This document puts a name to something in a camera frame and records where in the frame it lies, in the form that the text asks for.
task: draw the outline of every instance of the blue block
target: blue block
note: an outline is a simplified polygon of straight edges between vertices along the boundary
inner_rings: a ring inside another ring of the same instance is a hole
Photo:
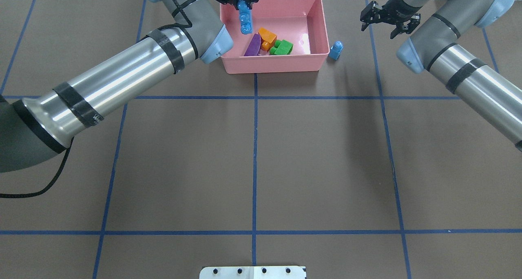
[[[237,9],[239,9],[239,21],[241,23],[241,33],[249,34],[252,33],[252,14],[250,9],[246,5],[244,0],[237,2]]]
[[[334,60],[337,60],[341,55],[341,51],[343,50],[343,43],[341,41],[336,41],[334,45],[330,48],[330,54],[328,56]]]

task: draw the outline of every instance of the purple block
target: purple block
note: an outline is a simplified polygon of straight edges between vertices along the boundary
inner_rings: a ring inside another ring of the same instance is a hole
[[[257,56],[261,48],[261,35],[254,33],[250,45],[246,48],[245,56]]]

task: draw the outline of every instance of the pink plastic box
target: pink plastic box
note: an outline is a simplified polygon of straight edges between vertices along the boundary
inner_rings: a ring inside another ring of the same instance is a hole
[[[318,71],[330,47],[322,0],[259,0],[252,7],[253,33],[264,27],[279,40],[293,43],[289,55],[243,56],[252,34],[241,34],[238,12],[220,5],[220,19],[227,27],[233,48],[221,58],[229,74]]]

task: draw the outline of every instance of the orange block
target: orange block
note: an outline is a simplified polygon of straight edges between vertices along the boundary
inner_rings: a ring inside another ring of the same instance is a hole
[[[277,35],[266,30],[263,27],[259,28],[259,31],[257,33],[259,33],[263,41],[261,43],[261,49],[265,52],[268,52],[270,48],[272,48],[276,43]]]

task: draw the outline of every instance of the black rubber ring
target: black rubber ring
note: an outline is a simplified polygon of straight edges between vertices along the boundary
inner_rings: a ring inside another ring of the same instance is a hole
[[[13,108],[15,112],[18,114],[20,119],[26,123],[27,127],[50,149],[52,149],[56,154],[65,151],[65,147],[57,142],[50,134],[47,132],[42,125],[34,119],[31,112],[26,108],[22,100],[17,100],[13,103]]]
[[[104,120],[102,115],[86,102],[84,97],[69,83],[64,82],[53,88],[53,91],[86,128],[95,126]]]
[[[435,13],[435,14],[433,14],[431,16],[437,18],[438,20],[440,20],[444,24],[446,24],[446,26],[448,26],[453,31],[453,33],[455,33],[455,35],[457,36],[457,39],[460,38],[459,30],[455,27],[455,25],[453,25],[451,22],[449,22],[448,19],[446,19],[445,17],[442,17],[441,15],[439,15],[437,13]]]
[[[186,28],[181,27],[180,30],[186,35],[186,37],[188,38],[188,41],[192,45],[192,49],[194,50],[194,55],[196,56],[196,60],[197,60],[199,58],[199,53],[197,51],[196,43],[194,43],[194,39],[192,39],[192,37],[190,36],[190,33],[188,33]]]
[[[446,88],[451,93],[455,94],[457,87],[469,76],[473,74],[478,68],[486,65],[481,59],[474,58],[468,64],[462,66],[453,76],[448,80]]]
[[[449,45],[446,45],[446,47],[444,47],[440,52],[438,52],[434,57],[433,59],[431,59],[431,62],[429,62],[429,64],[427,65],[427,68],[426,68],[426,71],[429,72],[429,69],[431,69],[431,66],[433,66],[433,63],[435,63],[435,61],[438,59],[438,57],[440,57],[440,55],[442,55],[445,51],[447,51],[450,47],[453,47],[454,45],[456,45],[457,43],[456,42],[453,42],[453,43],[450,43]]]
[[[156,43],[162,48],[168,59],[174,67],[174,74],[185,68],[185,61],[181,52],[176,49],[176,46],[168,39],[168,37],[158,29],[152,30],[147,34],[147,37],[154,39]]]
[[[196,0],[186,0],[183,4],[180,4],[179,5],[179,8],[176,8],[175,10],[172,11],[172,17],[174,18],[178,13],[179,13],[179,9],[184,9],[186,8],[189,4],[192,4],[193,2],[195,2]]]

